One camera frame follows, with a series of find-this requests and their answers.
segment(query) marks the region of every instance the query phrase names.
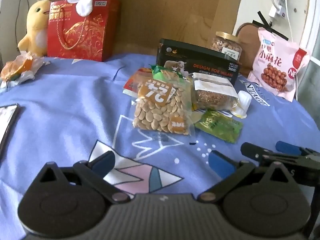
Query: blue bedsheet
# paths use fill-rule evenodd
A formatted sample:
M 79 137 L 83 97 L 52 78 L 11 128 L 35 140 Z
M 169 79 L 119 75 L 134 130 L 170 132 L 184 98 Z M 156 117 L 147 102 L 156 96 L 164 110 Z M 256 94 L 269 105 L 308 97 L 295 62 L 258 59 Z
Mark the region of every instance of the blue bedsheet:
M 105 179 L 130 195 L 136 192 L 198 195 L 220 181 L 209 168 L 212 149 L 239 161 L 240 146 L 250 142 L 276 151 L 282 140 L 320 151 L 320 132 L 305 109 L 247 82 L 235 88 L 253 95 L 248 117 L 236 144 L 196 130 L 190 138 L 166 135 L 159 142 L 132 128 L 131 100 L 122 93 L 127 79 L 155 57 L 120 55 L 106 63 L 48 58 L 34 81 L 0 94 L 0 105 L 19 103 L 22 111 L 12 127 L 0 166 L 0 239 L 18 240 L 24 231 L 17 206 L 24 192 L 48 161 L 71 166 L 103 154 L 104 145 L 118 155 Z

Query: red box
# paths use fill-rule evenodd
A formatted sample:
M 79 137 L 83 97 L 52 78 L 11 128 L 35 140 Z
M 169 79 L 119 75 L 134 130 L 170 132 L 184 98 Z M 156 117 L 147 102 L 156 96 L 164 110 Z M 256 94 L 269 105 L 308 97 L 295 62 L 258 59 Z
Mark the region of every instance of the red box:
M 105 61 L 112 55 L 119 9 L 118 0 L 93 0 L 92 13 L 81 17 L 72 0 L 52 2 L 48 57 Z

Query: gold jar lid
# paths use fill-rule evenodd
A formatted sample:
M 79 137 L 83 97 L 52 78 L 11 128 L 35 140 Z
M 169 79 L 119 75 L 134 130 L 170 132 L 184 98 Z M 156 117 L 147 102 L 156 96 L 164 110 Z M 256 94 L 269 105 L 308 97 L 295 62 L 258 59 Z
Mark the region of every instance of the gold jar lid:
M 230 40 L 230 41 L 234 41 L 236 43 L 239 43 L 239 39 L 237 36 L 233 36 L 231 34 L 228 33 L 224 33 L 224 32 L 216 32 L 216 36 Z

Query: yellow plush toy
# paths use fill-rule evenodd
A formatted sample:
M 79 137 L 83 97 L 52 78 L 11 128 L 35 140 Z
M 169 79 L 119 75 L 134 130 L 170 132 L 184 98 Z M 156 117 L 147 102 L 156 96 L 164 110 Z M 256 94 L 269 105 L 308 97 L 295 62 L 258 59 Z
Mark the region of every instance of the yellow plush toy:
M 41 0 L 31 6 L 27 16 L 27 34 L 19 42 L 20 51 L 42 57 L 47 54 L 47 28 L 50 12 L 49 0 Z

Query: glass jar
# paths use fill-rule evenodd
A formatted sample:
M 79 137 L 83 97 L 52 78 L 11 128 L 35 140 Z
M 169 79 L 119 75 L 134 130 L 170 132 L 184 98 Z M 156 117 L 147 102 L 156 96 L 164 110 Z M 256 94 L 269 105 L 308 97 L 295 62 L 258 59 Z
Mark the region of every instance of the glass jar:
M 212 40 L 211 49 L 227 54 L 239 61 L 242 52 L 239 43 L 238 37 L 224 32 L 217 32 L 216 37 Z

